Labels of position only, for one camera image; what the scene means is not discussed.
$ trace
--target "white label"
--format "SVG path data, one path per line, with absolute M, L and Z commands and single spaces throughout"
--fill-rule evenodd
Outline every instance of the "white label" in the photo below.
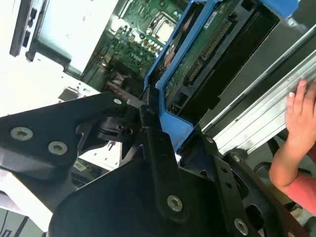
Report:
M 209 17 L 209 19 L 207 20 L 206 24 L 204 25 L 204 28 L 207 29 L 208 26 L 212 23 L 212 21 L 214 20 L 215 16 L 217 15 L 218 11 L 214 11 L 212 13 L 212 15 Z
M 85 165 L 81 164 L 78 160 L 75 161 L 74 168 L 76 168 L 80 172 L 83 172 L 84 170 L 87 169 L 87 167 Z

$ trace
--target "screw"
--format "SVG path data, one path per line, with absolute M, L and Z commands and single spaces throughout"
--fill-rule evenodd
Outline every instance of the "screw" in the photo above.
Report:
M 119 99 L 114 99 L 113 101 L 114 101 L 115 103 L 117 103 L 118 105 L 121 105 L 121 104 L 122 104 L 122 101 L 119 100 Z
M 210 137 L 206 137 L 206 139 L 207 139 L 207 141 L 208 141 L 209 143 L 213 143 L 213 142 L 214 142 L 214 140 L 213 140 L 212 138 L 210 138 Z
M 242 233 L 244 236 L 248 234 L 248 227 L 246 224 L 239 218 L 234 219 L 234 224 L 236 229 Z
M 169 195 L 168 199 L 167 199 L 167 203 L 168 203 L 168 206 L 172 210 L 174 210 L 176 212 L 182 211 L 183 205 L 182 205 L 181 200 L 177 196 Z
M 240 158 L 238 156 L 234 155 L 233 158 L 234 158 L 235 161 L 240 162 Z
M 15 127 L 10 131 L 11 137 L 19 141 L 27 141 L 33 137 L 33 131 L 28 127 Z
M 49 145 L 48 145 L 48 150 L 49 150 L 49 152 L 51 152 L 51 153 L 54 154 L 54 155 L 61 156 L 61 155 L 63 155 L 64 153 L 67 152 L 68 147 L 67 147 L 67 145 L 66 145 L 65 143 L 63 143 L 63 142 L 54 141 L 54 142 L 49 143 Z
M 155 112 L 154 112 L 151 108 L 147 108 L 146 110 L 147 110 L 149 113 L 151 113 L 152 115 L 155 114 Z

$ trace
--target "motherboard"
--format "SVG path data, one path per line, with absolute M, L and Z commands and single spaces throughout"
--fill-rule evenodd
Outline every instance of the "motherboard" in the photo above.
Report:
M 181 107 L 186 98 L 179 98 L 176 105 L 171 104 L 177 89 L 184 86 L 193 85 L 197 75 L 202 70 L 205 63 L 212 57 L 213 51 L 229 30 L 233 21 L 227 18 L 230 12 L 232 1 L 223 1 L 216 5 L 203 29 L 197 36 L 186 56 L 181 61 L 172 78 L 165 85 L 165 102 L 168 110 L 173 114 L 178 114 L 177 105 Z
M 187 4 L 185 0 L 121 0 L 119 3 L 95 49 L 97 60 L 91 59 L 86 68 L 87 71 L 102 68 L 102 78 L 97 78 L 99 83 L 82 80 L 91 86 L 100 85 L 101 80 L 120 87 L 123 80 L 124 84 L 143 83 Z

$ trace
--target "green circuit board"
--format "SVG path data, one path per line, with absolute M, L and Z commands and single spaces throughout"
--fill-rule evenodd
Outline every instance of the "green circuit board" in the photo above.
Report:
M 172 78 L 166 84 L 164 88 L 166 103 L 168 99 L 171 98 L 175 86 L 182 84 L 184 79 L 186 79 L 188 83 L 194 80 L 203 67 L 204 60 L 208 59 L 213 49 L 231 25 L 231 22 L 225 19 L 229 12 L 230 4 L 230 1 L 224 1 L 215 7 L 194 44 L 181 61 Z
M 166 13 L 166 16 L 177 22 L 183 12 L 172 0 L 131 0 L 123 18 L 129 24 L 134 25 L 143 33 L 157 15 L 158 12 Z
M 117 33 L 107 54 L 111 60 L 120 61 L 126 67 L 144 77 L 154 63 L 156 55 L 141 44 L 130 40 L 125 34 Z
M 144 78 L 182 12 L 172 0 L 127 1 L 123 21 L 105 54 L 107 62 L 120 61 Z

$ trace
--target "black metal arm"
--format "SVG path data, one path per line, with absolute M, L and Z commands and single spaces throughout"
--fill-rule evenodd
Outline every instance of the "black metal arm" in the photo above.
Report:
M 221 157 L 200 130 L 179 167 L 151 87 L 137 102 L 105 93 L 0 118 L 0 165 L 33 193 L 38 183 L 58 192 L 78 154 L 108 141 L 123 143 L 121 166 L 47 205 L 50 237 L 308 236 L 240 157 Z

